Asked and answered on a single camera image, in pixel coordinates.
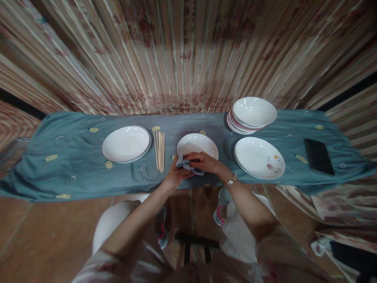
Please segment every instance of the wooden chopsticks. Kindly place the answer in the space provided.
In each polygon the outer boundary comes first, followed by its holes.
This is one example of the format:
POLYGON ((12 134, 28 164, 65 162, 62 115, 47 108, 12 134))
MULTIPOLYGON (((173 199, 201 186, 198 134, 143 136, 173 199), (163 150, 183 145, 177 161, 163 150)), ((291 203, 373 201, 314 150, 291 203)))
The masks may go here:
POLYGON ((165 133, 161 133, 159 130, 153 130, 154 149, 156 152, 156 164, 157 169, 161 173, 164 172, 165 165, 165 133))

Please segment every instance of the bracelet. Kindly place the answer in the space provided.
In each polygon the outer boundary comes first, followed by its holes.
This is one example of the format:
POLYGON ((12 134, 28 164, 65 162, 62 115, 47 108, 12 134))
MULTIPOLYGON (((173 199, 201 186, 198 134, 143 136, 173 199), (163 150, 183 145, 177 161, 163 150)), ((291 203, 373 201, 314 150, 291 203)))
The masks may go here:
POLYGON ((237 174, 236 173, 233 173, 233 177, 227 182, 227 184, 224 186, 226 189, 229 188, 229 186, 231 184, 233 184, 233 182, 237 180, 237 174))

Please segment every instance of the shoe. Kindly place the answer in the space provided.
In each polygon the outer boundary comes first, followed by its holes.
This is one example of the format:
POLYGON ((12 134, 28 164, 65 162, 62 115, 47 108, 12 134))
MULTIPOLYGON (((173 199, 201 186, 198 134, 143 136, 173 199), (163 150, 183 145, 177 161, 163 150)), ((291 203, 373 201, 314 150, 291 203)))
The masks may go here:
POLYGON ((158 239, 158 244, 160 248, 163 250, 168 245, 168 233, 165 227, 165 219, 166 219, 166 204, 164 204, 160 211, 156 215, 156 225, 161 225, 161 236, 158 239))
POLYGON ((220 218, 220 210, 224 209, 224 207, 226 207, 231 200, 232 196, 229 191, 225 187, 222 187, 219 191, 219 204, 213 213, 213 220, 215 220, 217 225, 222 226, 224 224, 224 221, 220 218))

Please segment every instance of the blue table runner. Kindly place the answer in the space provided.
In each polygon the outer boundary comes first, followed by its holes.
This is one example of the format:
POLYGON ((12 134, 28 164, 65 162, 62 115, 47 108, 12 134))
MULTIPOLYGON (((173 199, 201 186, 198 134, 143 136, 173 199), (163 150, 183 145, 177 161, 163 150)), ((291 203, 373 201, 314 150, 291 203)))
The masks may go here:
MULTIPOLYGON (((257 179, 235 163, 234 146, 245 136, 233 133, 228 128, 226 116, 227 113, 176 116, 52 113, 42 121, 22 161, 0 182, 0 195, 37 202, 149 192, 166 176, 181 137, 200 131, 215 142, 219 160, 244 183, 296 185, 310 196, 370 176, 376 171, 377 163, 362 157, 323 112, 278 110, 274 123, 248 136, 264 139, 274 145, 285 160, 285 173, 276 180, 257 179), (106 136, 129 125, 139 125, 148 130, 160 126, 161 131, 165 132, 163 174, 156 168, 154 145, 143 158, 130 164, 108 162, 102 155, 101 145, 106 136), (310 169, 305 162, 305 138, 326 143, 335 176, 310 169)), ((221 182, 216 175, 205 173, 183 181, 179 188, 203 186, 221 186, 221 182)))

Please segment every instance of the wrist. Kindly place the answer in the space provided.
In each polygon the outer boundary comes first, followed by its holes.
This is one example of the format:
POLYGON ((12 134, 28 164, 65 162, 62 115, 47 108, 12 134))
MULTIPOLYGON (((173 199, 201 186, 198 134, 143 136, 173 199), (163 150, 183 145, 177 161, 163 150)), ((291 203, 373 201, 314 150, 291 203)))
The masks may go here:
POLYGON ((233 178, 233 172, 228 169, 225 165, 221 164, 221 166, 216 171, 217 175, 221 179, 221 181, 224 183, 224 185, 227 184, 227 182, 233 178))
POLYGON ((157 189, 168 195, 171 195, 176 190, 175 186, 166 184, 164 182, 162 182, 162 184, 157 189))

